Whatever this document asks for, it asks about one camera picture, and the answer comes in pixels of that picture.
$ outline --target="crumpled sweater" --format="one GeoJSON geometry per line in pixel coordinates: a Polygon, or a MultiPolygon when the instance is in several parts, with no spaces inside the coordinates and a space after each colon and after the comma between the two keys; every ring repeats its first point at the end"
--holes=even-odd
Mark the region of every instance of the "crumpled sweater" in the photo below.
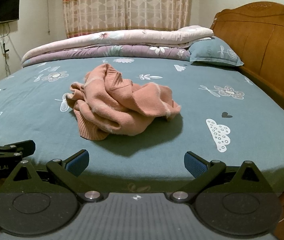
{"type": "Polygon", "coordinates": [[[97,66],[85,75],[85,84],[75,82],[70,89],[67,104],[77,118],[80,136],[89,140],[103,140],[110,133],[137,135],[154,118],[170,120],[181,110],[169,87],[134,84],[109,64],[97,66]]]}

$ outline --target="round black disc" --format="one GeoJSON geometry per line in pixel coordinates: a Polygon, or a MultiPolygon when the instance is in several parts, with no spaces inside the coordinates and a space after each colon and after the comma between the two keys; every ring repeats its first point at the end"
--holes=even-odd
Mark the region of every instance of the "round black disc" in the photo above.
{"type": "Polygon", "coordinates": [[[0,230],[15,236],[47,234],[68,223],[77,210],[74,194],[55,184],[41,184],[40,193],[0,193],[0,230]]]}
{"type": "Polygon", "coordinates": [[[275,228],[281,215],[274,193],[205,192],[198,195],[194,207],[204,225],[232,237],[265,235],[275,228]]]}

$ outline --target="gray ribbed panel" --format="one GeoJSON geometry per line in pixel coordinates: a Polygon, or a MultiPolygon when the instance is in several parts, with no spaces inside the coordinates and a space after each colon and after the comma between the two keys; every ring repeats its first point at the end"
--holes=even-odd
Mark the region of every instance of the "gray ribbed panel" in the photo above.
{"type": "MultiPolygon", "coordinates": [[[[86,204],[67,227],[50,235],[20,238],[0,234],[0,240],[231,240],[204,227],[184,204],[164,194],[111,193],[99,203],[86,204]]],[[[271,234],[255,240],[276,240],[271,234]]]]}

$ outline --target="triangular cutout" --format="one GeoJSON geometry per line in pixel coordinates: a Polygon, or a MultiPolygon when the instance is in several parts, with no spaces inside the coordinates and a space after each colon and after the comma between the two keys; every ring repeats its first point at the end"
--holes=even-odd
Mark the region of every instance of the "triangular cutout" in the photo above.
{"type": "Polygon", "coordinates": [[[26,167],[21,167],[18,171],[18,174],[14,177],[13,181],[25,180],[30,179],[31,175],[26,167]]]}
{"type": "Polygon", "coordinates": [[[245,169],[242,179],[259,182],[258,176],[256,176],[253,169],[249,167],[245,169]]]}

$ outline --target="patterned curtain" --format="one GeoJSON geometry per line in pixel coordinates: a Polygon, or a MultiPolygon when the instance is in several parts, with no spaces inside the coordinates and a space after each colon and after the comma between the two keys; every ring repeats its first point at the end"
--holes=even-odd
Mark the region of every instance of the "patterned curtain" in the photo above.
{"type": "Polygon", "coordinates": [[[68,38],[102,31],[178,30],[187,25],[189,0],[63,0],[68,38]]]}

